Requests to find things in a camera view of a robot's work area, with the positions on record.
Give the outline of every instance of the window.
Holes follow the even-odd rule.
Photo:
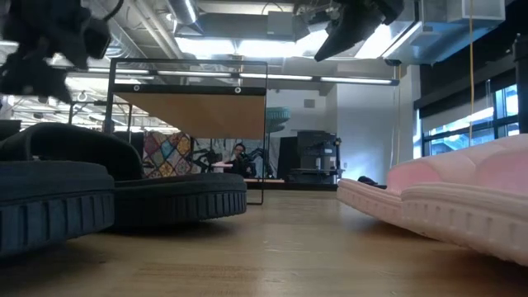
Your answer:
[[[493,100],[495,108],[491,107],[487,101],[485,106],[481,106],[472,115],[425,132],[422,142],[423,155],[432,156],[468,148],[469,126],[472,122],[471,145],[484,144],[500,137],[519,134],[517,85],[493,93]],[[435,122],[440,124],[442,120],[456,119],[459,113],[460,111],[456,109],[443,111],[443,114],[434,115],[441,117],[440,120],[435,119]]]
[[[513,85],[495,92],[497,98],[497,118],[519,114],[519,101],[517,99],[517,85]]]
[[[508,136],[513,136],[519,134],[519,123],[509,124],[507,126]]]
[[[441,127],[430,130],[429,135],[433,136],[435,134],[439,134],[443,132],[456,131],[456,130],[460,130],[463,128],[468,128],[471,121],[473,121],[473,125],[489,122],[493,120],[493,111],[494,111],[493,107],[486,108],[482,111],[477,111],[473,113],[472,115],[466,116],[463,119],[456,120],[447,125],[443,125]]]
[[[493,129],[474,131],[472,133],[471,145],[484,144],[495,139]],[[469,133],[454,134],[428,142],[426,155],[434,156],[439,153],[452,152],[469,147]]]

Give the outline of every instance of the wall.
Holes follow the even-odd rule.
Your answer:
[[[11,119],[13,101],[13,96],[0,97],[0,120]]]
[[[337,85],[327,95],[324,123],[327,132],[337,133]]]
[[[304,99],[315,99],[315,108],[304,108]],[[296,136],[298,130],[325,130],[326,97],[319,91],[269,90],[267,107],[289,107],[291,118],[285,129],[271,134],[271,137]]]
[[[337,135],[342,139],[342,177],[365,175],[385,182],[394,126],[394,87],[337,86]]]
[[[417,66],[407,69],[399,89],[337,85],[337,135],[342,139],[344,178],[356,180],[365,175],[386,183],[387,172],[398,159],[398,123],[399,161],[413,159],[417,133],[413,101],[420,97],[419,88]]]

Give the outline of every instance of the ceiling duct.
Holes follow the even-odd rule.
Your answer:
[[[194,0],[166,0],[168,9],[178,24],[189,26],[198,20],[200,15]]]
[[[504,0],[473,0],[474,41],[506,20]],[[471,0],[421,0],[420,21],[383,53],[406,64],[433,64],[469,44]]]

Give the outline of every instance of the colorful quilt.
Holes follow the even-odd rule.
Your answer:
[[[179,132],[162,134],[156,131],[145,133],[143,168],[148,178],[176,177],[191,173],[191,139]]]

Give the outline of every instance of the fluorescent light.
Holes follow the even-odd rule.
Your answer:
[[[389,47],[381,56],[383,58],[389,57],[395,50],[397,50],[402,44],[407,41],[418,29],[422,28],[422,22],[414,24],[414,26],[405,35],[403,35],[395,44]]]
[[[267,77],[269,79],[283,79],[283,80],[302,80],[302,81],[312,80],[311,76],[305,76],[305,75],[268,74]]]
[[[273,40],[244,40],[237,54],[253,58],[288,58],[302,55],[294,42]]]
[[[234,54],[231,40],[176,38],[180,50],[197,57],[209,58],[214,54]]]
[[[89,73],[110,73],[109,68],[89,68]],[[149,74],[148,70],[142,69],[116,69],[115,73],[118,74]]]
[[[390,47],[392,41],[390,27],[379,25],[378,28],[361,46],[355,58],[358,59],[376,59],[379,58]]]
[[[240,73],[241,78],[266,78],[265,74],[259,73]],[[287,75],[287,74],[268,74],[268,79],[281,79],[281,80],[300,80],[300,81],[309,81],[312,80],[311,76],[306,75]]]
[[[194,71],[158,71],[159,75],[189,76],[198,78],[230,78],[231,73],[194,72]]]
[[[89,73],[110,73],[110,69],[108,68],[89,68]]]
[[[10,40],[0,40],[0,45],[3,46],[18,46],[18,42]]]
[[[240,73],[241,78],[266,78],[265,74],[258,73]]]
[[[325,83],[364,83],[364,84],[392,84],[393,81],[388,79],[375,78],[321,78],[321,82]]]
[[[149,74],[149,71],[140,70],[140,69],[116,69],[115,73],[118,73],[118,74]]]

